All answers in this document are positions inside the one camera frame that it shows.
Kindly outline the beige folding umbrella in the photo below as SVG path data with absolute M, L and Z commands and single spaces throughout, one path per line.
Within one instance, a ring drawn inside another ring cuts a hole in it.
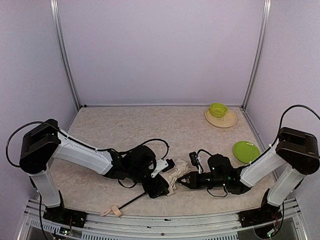
M 133 198 L 122 206 L 118 207 L 113 205 L 109 210 L 101 212 L 99 215 L 101 217 L 106 216 L 110 213 L 113 213 L 115 216 L 120 217 L 122 215 L 121 209 L 138 200 L 139 198 L 148 195 L 151 199 L 155 199 L 161 196 L 170 196 L 174 194 L 176 189 L 175 183 L 178 178 L 182 177 L 184 174 L 190 171 L 189 165 L 186 161 L 178 159 L 174 161 L 175 166 L 166 171 L 160 172 L 155 178 L 151 177 L 151 173 L 154 170 L 156 162 L 152 163 L 152 168 L 147 169 L 147 173 L 140 180 L 133 182 L 133 185 L 130 188 L 135 187 L 138 183 L 142 185 L 143 193 L 139 196 Z

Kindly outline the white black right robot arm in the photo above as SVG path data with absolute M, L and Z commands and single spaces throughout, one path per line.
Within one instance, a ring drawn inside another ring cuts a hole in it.
M 319 169 L 318 141 L 311 133 L 283 127 L 276 141 L 247 165 L 234 168 L 230 159 L 221 154 L 210 156 L 207 164 L 209 172 L 191 171 L 180 177 L 178 183 L 191 190 L 224 188 L 233 195 L 242 195 L 265 176 L 285 166 L 266 193 L 266 204 L 277 208 L 307 175 Z

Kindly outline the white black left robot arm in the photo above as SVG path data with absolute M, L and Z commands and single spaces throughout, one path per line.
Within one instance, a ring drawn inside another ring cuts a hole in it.
M 106 178 L 130 179 L 141 184 L 152 199 L 169 193 L 169 183 L 160 175 L 169 163 L 165 157 L 157 159 L 145 142 L 126 151 L 100 149 L 68 135 L 55 119 L 34 125 L 22 138 L 19 166 L 28 174 L 47 208 L 64 206 L 48 168 L 52 159 L 65 160 Z

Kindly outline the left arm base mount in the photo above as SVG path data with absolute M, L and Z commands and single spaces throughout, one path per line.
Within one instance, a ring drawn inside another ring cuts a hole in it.
M 45 220 L 52 221 L 70 227 L 84 228 L 87 213 L 73 209 L 53 209 L 48 208 L 43 214 Z

